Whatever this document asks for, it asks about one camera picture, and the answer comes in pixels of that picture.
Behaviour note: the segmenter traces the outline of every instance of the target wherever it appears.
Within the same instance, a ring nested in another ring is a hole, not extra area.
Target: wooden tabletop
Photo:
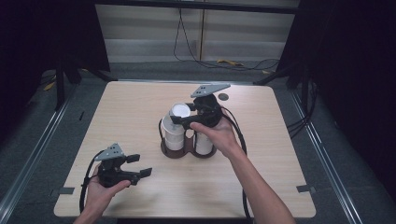
[[[64,186],[72,195],[60,195],[54,213],[79,215],[81,183],[92,157],[113,143],[140,161],[125,163],[124,171],[152,167],[141,179],[117,194],[104,213],[107,217],[243,217],[242,188],[230,162],[217,152],[209,159],[188,153],[169,159],[161,152],[158,124],[175,103],[191,103],[200,84],[110,82],[93,116]],[[277,104],[269,87],[232,85],[216,92],[229,100],[219,103],[234,114],[247,143],[247,154],[262,177],[285,202],[294,217],[316,213],[303,173]]]

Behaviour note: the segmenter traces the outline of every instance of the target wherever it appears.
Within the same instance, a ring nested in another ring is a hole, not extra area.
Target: paper cup
[[[174,104],[169,111],[170,115],[186,118],[190,115],[190,108],[183,103]]]
[[[213,143],[203,133],[197,133],[194,138],[194,141],[196,141],[195,151],[198,154],[204,156],[204,155],[209,154],[212,151]]]
[[[162,121],[163,129],[165,130],[165,144],[171,150],[179,150],[183,148],[184,144],[184,128],[180,124],[174,124],[166,115]]]

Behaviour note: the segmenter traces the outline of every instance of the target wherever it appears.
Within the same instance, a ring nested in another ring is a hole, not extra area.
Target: finger
[[[210,129],[208,127],[206,127],[204,124],[202,123],[198,123],[198,122],[192,122],[190,124],[190,127],[195,130],[198,133],[203,133],[205,135],[207,135],[210,132]]]
[[[221,111],[222,111],[223,115],[228,116],[228,112],[224,107],[221,107]]]
[[[122,191],[123,189],[126,189],[130,185],[131,185],[131,181],[122,180],[120,183],[118,183],[117,185],[111,187],[108,190],[109,190],[110,194],[116,195],[118,192]]]
[[[97,164],[95,166],[95,169],[93,170],[93,174],[92,175],[97,175],[98,174],[100,164],[102,164],[102,163],[99,163],[99,164]]]

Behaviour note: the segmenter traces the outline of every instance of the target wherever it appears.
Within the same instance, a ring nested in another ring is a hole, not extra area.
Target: wrist
[[[246,157],[245,152],[242,150],[242,148],[239,145],[234,145],[230,148],[229,154],[227,155],[227,158],[230,161],[238,160],[242,157]]]

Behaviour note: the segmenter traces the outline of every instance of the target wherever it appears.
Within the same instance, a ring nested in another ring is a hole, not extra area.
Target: white wall
[[[298,0],[214,2],[280,7],[297,7],[299,3]],[[96,9],[111,63],[176,60],[177,9],[101,5]],[[182,9],[182,18],[196,58],[260,61],[280,58],[293,15]],[[177,56],[191,58],[181,27]]]

